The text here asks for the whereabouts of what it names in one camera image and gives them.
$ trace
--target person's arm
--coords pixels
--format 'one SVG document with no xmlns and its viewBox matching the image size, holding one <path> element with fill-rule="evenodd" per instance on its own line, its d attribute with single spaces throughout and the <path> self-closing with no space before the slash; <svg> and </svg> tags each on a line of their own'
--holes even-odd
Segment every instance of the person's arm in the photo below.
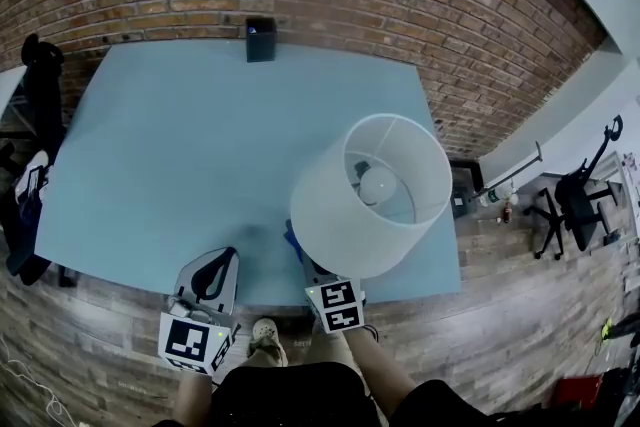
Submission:
<svg viewBox="0 0 640 427">
<path fill-rule="evenodd" d="M 183 371 L 173 419 L 184 427 L 206 427 L 212 393 L 210 376 Z"/>
<path fill-rule="evenodd" d="M 387 419 L 391 419 L 416 383 L 366 329 L 350 329 L 344 331 L 344 336 L 373 398 Z"/>
</svg>

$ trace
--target white cable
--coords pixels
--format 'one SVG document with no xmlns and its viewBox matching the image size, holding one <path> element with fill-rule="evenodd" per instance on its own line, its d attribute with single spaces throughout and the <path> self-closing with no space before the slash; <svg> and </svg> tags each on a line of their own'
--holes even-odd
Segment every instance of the white cable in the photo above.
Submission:
<svg viewBox="0 0 640 427">
<path fill-rule="evenodd" d="M 4 345 L 4 350 L 7 352 L 7 362 L 2 363 L 2 368 L 4 368 L 7 372 L 9 372 L 14 377 L 17 377 L 18 379 L 24 379 L 25 381 L 30 382 L 31 384 L 37 386 L 38 388 L 42 388 L 43 390 L 45 390 L 51 395 L 51 400 L 47 404 L 45 411 L 47 412 L 47 415 L 49 415 L 49 418 L 51 418 L 54 422 L 56 422 L 58 425 L 62 425 L 62 427 L 66 427 L 65 424 L 59 420 L 59 418 L 62 417 L 62 413 L 64 412 L 67 415 L 67 418 L 69 418 L 71 425 L 73 425 L 73 427 L 78 427 L 76 423 L 73 421 L 73 418 L 71 418 L 71 415 L 69 414 L 69 411 L 67 411 L 67 408 L 60 403 L 55 393 L 53 393 L 46 386 L 37 382 L 33 378 L 33 375 L 31 374 L 29 367 L 27 367 L 27 365 L 25 365 L 22 361 L 18 361 L 17 359 L 11 359 L 11 356 L 9 354 L 9 346 L 7 345 L 7 342 L 4 341 L 4 335 L 2 334 L 0 334 L 0 341 L 2 341 L 2 345 Z M 18 366 L 21 366 L 22 368 L 24 368 L 24 371 L 26 372 L 26 374 L 22 374 L 22 373 L 16 374 L 9 367 L 9 365 L 12 365 L 12 364 L 17 364 Z"/>
</svg>

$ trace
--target black shirt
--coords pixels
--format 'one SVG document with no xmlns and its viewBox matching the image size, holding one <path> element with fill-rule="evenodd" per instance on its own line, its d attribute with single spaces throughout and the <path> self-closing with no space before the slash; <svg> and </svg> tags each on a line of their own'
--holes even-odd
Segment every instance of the black shirt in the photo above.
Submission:
<svg viewBox="0 0 640 427">
<path fill-rule="evenodd" d="M 421 423 L 483 427 L 496 425 L 442 381 L 428 381 L 400 404 L 391 427 Z M 287 368 L 239 367 L 227 375 L 211 401 L 211 427 L 362 426 L 379 427 L 374 402 L 360 376 L 340 363 Z M 164 421 L 156 427 L 178 427 Z"/>
</svg>

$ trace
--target office chair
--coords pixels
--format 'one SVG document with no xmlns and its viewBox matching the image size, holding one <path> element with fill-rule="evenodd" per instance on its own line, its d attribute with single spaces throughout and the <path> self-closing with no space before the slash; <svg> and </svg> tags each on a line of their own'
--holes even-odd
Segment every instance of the office chair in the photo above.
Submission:
<svg viewBox="0 0 640 427">
<path fill-rule="evenodd" d="M 560 205 L 562 215 L 558 215 L 553 200 L 551 199 L 551 194 L 546 187 L 542 189 L 538 195 L 546 197 L 549 211 L 547 212 L 542 210 L 535 205 L 531 205 L 523 211 L 525 215 L 529 215 L 531 212 L 538 214 L 549 223 L 549 231 L 547 232 L 542 249 L 535 253 L 536 259 L 540 259 L 542 257 L 542 254 L 546 251 L 551 239 L 555 235 L 558 240 L 560 251 L 556 253 L 554 257 L 556 260 L 560 260 L 564 254 L 561 231 L 563 222 L 567 230 L 570 230 L 573 233 L 580 251 L 585 251 L 587 249 L 598 223 L 602 223 L 607 234 L 604 240 L 605 245 L 615 240 L 615 234 L 611 232 L 611 228 L 609 227 L 609 223 L 600 202 L 598 202 L 596 207 L 597 212 L 594 212 L 591 205 L 591 201 L 604 198 L 606 196 L 611 196 L 615 204 L 618 204 L 616 193 L 611 187 L 611 184 L 607 182 L 606 189 L 593 194 L 587 194 L 584 190 L 585 185 L 591 177 L 591 173 L 593 173 L 593 170 L 607 148 L 609 141 L 617 141 L 620 138 L 623 125 L 622 118 L 619 115 L 614 118 L 612 127 L 613 128 L 611 129 L 609 129 L 608 125 L 605 127 L 604 142 L 600 145 L 600 148 L 591 161 L 591 164 L 589 164 L 589 167 L 586 167 L 587 159 L 584 159 L 582 165 L 578 169 L 563 176 L 558 181 L 554 196 Z"/>
<path fill-rule="evenodd" d="M 29 175 L 36 173 L 33 174 L 32 179 L 37 180 L 37 189 L 39 189 L 45 167 L 55 161 L 64 138 L 58 85 L 64 57 L 60 49 L 50 43 L 38 41 L 38 36 L 32 34 L 26 38 L 22 46 L 22 62 L 27 65 L 22 79 L 22 88 L 33 109 L 36 141 L 46 153 L 46 165 L 44 167 L 38 165 L 38 155 L 36 155 L 26 171 L 20 169 L 9 158 L 13 152 L 13 145 L 9 144 L 0 149 L 0 166 L 16 178 L 23 175 L 27 182 Z M 27 190 L 24 192 L 18 190 L 18 194 L 16 193 L 16 186 L 25 180 L 21 179 L 0 198 L 0 223 L 10 251 L 6 262 L 9 272 L 12 276 L 20 276 L 25 285 L 32 285 L 40 279 L 51 262 L 34 253 L 42 203 L 39 190 L 29 191 L 29 188 L 25 187 Z M 64 272 L 64 267 L 60 266 L 58 284 L 72 285 Z"/>
</svg>

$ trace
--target lamp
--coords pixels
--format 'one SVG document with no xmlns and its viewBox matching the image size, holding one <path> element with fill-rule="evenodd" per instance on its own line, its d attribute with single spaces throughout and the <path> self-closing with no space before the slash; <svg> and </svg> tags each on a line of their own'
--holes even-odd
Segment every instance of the lamp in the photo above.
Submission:
<svg viewBox="0 0 640 427">
<path fill-rule="evenodd" d="M 358 121 L 300 176 L 293 232 L 305 253 L 346 278 L 397 265 L 442 214 L 451 168 L 438 141 L 395 114 Z"/>
</svg>

